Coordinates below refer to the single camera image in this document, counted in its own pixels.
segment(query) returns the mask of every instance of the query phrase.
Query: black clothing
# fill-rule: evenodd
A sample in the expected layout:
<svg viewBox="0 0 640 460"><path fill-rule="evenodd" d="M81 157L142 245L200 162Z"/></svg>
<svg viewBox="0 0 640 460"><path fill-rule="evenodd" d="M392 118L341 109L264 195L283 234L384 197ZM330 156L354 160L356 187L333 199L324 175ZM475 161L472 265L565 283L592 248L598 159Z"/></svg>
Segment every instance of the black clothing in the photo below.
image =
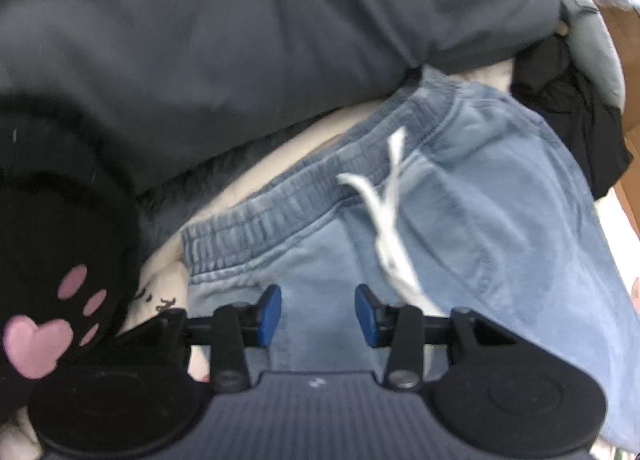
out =
<svg viewBox="0 0 640 460"><path fill-rule="evenodd" d="M606 195L631 163L620 110L603 104L572 63L563 37L548 37L516 56L511 93L553 128L580 165L593 197Z"/></svg>

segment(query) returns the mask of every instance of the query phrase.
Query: black plastic disc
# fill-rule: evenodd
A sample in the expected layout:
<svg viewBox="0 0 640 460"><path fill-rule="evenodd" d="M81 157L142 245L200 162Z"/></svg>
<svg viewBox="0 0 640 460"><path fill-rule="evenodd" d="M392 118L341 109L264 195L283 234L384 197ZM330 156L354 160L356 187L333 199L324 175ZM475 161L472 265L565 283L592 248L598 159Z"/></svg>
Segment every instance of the black plastic disc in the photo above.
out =
<svg viewBox="0 0 640 460"><path fill-rule="evenodd" d="M453 367L431 396L453 434L512 458L552 458L588 448L606 412L596 382L568 365Z"/></svg>
<svg viewBox="0 0 640 460"><path fill-rule="evenodd" d="M63 368L38 383L28 411L39 438L58 453L132 458L180 436L198 412L200 393L179 368Z"/></svg>

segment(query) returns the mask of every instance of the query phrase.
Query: sweatpants waistband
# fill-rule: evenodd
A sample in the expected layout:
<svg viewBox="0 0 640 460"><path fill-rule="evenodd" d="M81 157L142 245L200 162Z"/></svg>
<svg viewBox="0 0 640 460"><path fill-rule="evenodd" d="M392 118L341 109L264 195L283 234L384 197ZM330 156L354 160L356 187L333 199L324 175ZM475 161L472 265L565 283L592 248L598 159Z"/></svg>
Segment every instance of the sweatpants waistband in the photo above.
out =
<svg viewBox="0 0 640 460"><path fill-rule="evenodd" d="M424 66L336 145L306 157L230 210L185 228L192 277L246 263L356 195L353 188L338 185L339 173L358 174L378 185L389 172L386 139L404 126L404 154L410 154L456 109L469 85Z"/></svg>

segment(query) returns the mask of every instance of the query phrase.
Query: screw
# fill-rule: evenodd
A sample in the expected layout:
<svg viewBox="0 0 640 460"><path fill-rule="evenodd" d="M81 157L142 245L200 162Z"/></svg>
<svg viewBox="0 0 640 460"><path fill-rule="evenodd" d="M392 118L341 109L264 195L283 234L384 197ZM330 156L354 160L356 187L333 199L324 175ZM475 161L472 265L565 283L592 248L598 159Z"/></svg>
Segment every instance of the screw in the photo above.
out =
<svg viewBox="0 0 640 460"><path fill-rule="evenodd" d="M217 392L237 393L249 386L246 378L237 370L222 370L213 377L213 383Z"/></svg>
<svg viewBox="0 0 640 460"><path fill-rule="evenodd" d="M418 374L410 370L396 370L389 374L389 383L394 388L400 388L401 390L414 388L419 382L420 377Z"/></svg>

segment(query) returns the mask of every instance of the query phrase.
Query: pink paw pad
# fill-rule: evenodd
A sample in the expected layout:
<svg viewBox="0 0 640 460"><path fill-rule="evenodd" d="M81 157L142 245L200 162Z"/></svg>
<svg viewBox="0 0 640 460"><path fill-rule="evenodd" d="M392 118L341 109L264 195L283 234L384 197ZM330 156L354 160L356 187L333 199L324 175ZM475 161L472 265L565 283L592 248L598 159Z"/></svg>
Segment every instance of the pink paw pad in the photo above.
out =
<svg viewBox="0 0 640 460"><path fill-rule="evenodd" d="M58 286L58 298L68 300L75 296L87 277L86 265L76 265L65 274ZM85 303L82 315L90 317L102 306L107 297L105 289L98 290ZM100 325L96 323L80 339L86 346L96 336ZM27 379L41 379L58 365L58 360L69 349L74 331L68 321L53 319L42 325L26 315L16 315L4 327L2 346L12 366Z"/></svg>
<svg viewBox="0 0 640 460"><path fill-rule="evenodd" d="M62 300L71 299L80 290L82 283L86 279L86 265L76 265L65 274L58 287L58 298Z"/></svg>
<svg viewBox="0 0 640 460"><path fill-rule="evenodd" d="M2 345L18 373L27 379L41 379L56 369L73 337L74 332L64 319L38 326L26 315L17 315L4 327Z"/></svg>

